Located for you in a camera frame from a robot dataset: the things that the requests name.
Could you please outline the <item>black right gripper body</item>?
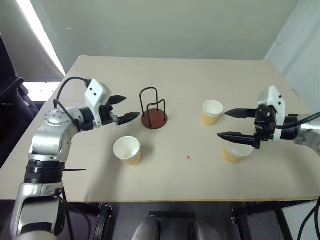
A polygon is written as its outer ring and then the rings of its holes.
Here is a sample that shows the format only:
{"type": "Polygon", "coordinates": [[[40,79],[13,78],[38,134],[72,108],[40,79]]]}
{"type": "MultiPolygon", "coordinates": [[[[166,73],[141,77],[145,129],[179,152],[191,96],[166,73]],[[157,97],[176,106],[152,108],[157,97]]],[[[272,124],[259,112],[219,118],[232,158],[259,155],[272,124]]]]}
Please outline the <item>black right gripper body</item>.
{"type": "Polygon", "coordinates": [[[272,105],[261,104],[256,111],[255,134],[253,147],[260,149],[261,141],[272,140],[275,133],[276,110],[272,105]]]}

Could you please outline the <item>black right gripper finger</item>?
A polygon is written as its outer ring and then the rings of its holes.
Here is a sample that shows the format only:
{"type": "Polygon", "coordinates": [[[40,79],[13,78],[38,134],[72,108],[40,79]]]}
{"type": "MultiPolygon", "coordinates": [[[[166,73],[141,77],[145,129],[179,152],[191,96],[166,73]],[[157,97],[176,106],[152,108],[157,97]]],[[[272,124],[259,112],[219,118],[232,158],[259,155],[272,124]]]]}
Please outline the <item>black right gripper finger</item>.
{"type": "Polygon", "coordinates": [[[249,108],[235,108],[228,110],[224,113],[226,116],[230,116],[237,119],[256,118],[257,109],[249,108]]]}
{"type": "Polygon", "coordinates": [[[240,132],[222,132],[217,134],[221,139],[242,145],[250,145],[252,146],[255,143],[255,137],[253,135],[245,135],[240,132]]]}

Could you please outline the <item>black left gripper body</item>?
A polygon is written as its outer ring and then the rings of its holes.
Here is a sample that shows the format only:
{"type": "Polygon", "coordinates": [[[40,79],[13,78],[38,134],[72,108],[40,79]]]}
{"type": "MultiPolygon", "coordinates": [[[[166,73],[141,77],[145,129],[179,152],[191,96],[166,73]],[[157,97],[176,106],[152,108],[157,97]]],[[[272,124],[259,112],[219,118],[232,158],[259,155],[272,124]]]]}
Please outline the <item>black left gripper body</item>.
{"type": "Polygon", "coordinates": [[[99,107],[99,116],[103,126],[112,123],[118,123],[118,117],[113,113],[113,107],[109,103],[99,107]]]}

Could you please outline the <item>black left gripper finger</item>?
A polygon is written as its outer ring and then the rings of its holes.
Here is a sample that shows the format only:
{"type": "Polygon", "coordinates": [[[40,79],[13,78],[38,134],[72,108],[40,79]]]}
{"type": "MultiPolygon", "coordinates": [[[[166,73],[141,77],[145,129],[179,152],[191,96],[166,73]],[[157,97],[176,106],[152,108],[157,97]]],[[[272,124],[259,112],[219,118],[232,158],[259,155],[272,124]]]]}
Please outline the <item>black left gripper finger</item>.
{"type": "Polygon", "coordinates": [[[108,103],[110,105],[116,105],[119,104],[123,101],[125,101],[127,98],[125,96],[121,96],[121,95],[113,95],[109,98],[108,103]]]}
{"type": "Polygon", "coordinates": [[[140,115],[139,112],[129,112],[129,113],[126,113],[125,115],[117,118],[117,125],[118,125],[118,126],[121,126],[121,125],[130,123],[130,122],[132,122],[133,120],[135,120],[139,115],[140,115]]]}

